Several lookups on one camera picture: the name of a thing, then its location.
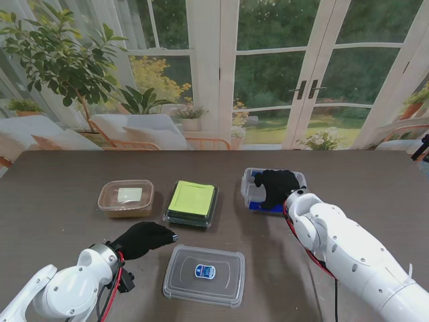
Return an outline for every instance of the sticker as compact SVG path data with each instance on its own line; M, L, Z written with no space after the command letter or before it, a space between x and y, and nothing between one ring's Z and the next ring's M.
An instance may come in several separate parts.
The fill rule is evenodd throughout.
M205 266L199 264L195 268L195 277L206 278L212 280L216 275L216 268L214 266Z
M120 203L140 201L142 190L142 188L119 188L118 201Z

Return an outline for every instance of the dark gray table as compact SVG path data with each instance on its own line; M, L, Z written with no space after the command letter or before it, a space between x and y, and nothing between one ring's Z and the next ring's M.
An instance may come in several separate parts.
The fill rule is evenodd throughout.
M136 287L117 296L108 321L333 321L333 280L310 262L282 217L245 208L240 183L248 167L304 173L312 192L379 238L406 270L411 262L413 277L429 289L429 182L403 152L26 152L0 179L1 309L41 267L72 266L81 250L139 221L112 220L97 210L105 183L151 180L156 194L147 219L162 223L164 203L183 179L220 188L214 223L207 231L166 225L181 244L244 254L242 305L164 298L171 245L127 263ZM339 316L379 321L341 286ZM27 317L43 321L33 310Z

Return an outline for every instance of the white chair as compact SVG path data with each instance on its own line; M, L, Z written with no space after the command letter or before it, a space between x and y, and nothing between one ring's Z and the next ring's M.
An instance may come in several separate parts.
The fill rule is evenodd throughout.
M214 138L185 138L166 114L121 115L97 114L90 119L91 125L97 129L106 141L114 148L147 148L151 150L230 150L229 143ZM139 140L136 133L147 129L150 141ZM177 142L168 144L168 140Z
M378 145L378 147L376 147L376 150L405 151L407 154L413 155L414 152L422 146L423 143L421 139L427 133L427 131L425 131L426 129L429 129L429 124L399 127L391 132L390 135L387 136L383 142ZM417 135L421 134L422 132L424 133L419 135L418 138L414 140L399 140L404 134L410 133L410 136L413 136L416 135L417 131L419 131ZM395 135L398 136L396 140L390 141L391 137ZM426 155L426 152L427 150L418 160L421 160Z
M43 115L0 119L0 164L10 167L26 150L41 150L32 135L55 136L63 129Z
M0 165L9 168L27 150L102 148L71 129L64 131L43 115L0 119Z

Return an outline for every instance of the black cable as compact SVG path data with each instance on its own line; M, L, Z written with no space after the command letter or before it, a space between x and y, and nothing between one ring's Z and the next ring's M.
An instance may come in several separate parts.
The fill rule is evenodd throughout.
M101 302L101 297L102 297L103 292L105 291L105 289L106 289L106 285L103 285L103 287L101 288L100 293L99 293L99 295L97 297L97 303L95 305L95 309L97 311L97 318L100 317L100 302Z
M103 319L103 316L104 316L104 314L106 312L106 309L107 309L107 305L109 305L110 298L112 297L113 290L115 289L115 285L116 285L117 282L119 282L118 281L118 275L119 275L118 272L116 272L116 275L115 275L115 277L113 279L112 287L111 287L111 289L109 291L109 294L107 295L105 306L103 307L103 310L101 311L100 315L98 315L98 313L100 311L100 308L97 308L97 318L98 318L97 322L101 322L101 320Z
M338 322L338 280L335 278L335 322Z

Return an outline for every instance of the plastic container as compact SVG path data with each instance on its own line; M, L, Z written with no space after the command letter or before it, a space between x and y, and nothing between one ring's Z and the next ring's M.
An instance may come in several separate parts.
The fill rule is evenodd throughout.
M217 196L219 194L219 188L217 188L217 187L214 188L212 201L210 204L210 210L208 211L208 215L204 217L204 216L193 215L191 213L181 213L178 211L168 210L168 207L169 207L170 203L172 202L174 192L176 191L177 184L178 183L176 182L174 189L173 189L173 192L171 193L170 197L167 200L167 205L166 205L166 208L164 209L164 215L162 216L162 219L164 221L168 221L170 223L180 223L183 225L191 225L191 226L209 228L212 225L213 216L215 214Z
M152 210L154 185L148 180L112 181L101 189L99 208L109 217L146 217Z
M260 204L265 201L267 193L265 187L261 185L259 188L255 186L255 175L257 173L262 173L265 170L285 170L285 169L260 169L260 168L247 168L244 171L243 178L241 179L241 194L244 197L244 204L246 208L252 210L262 210L260 209ZM296 179L300 184L300 188L307 188L307 182L305 176L301 172L294 172ZM271 210L274 213L281 213L283 211L282 207L276 207Z
M196 277L198 265L213 266L213 279ZM243 298L245 259L224 252L178 245L168 263L162 290L168 298L236 308Z

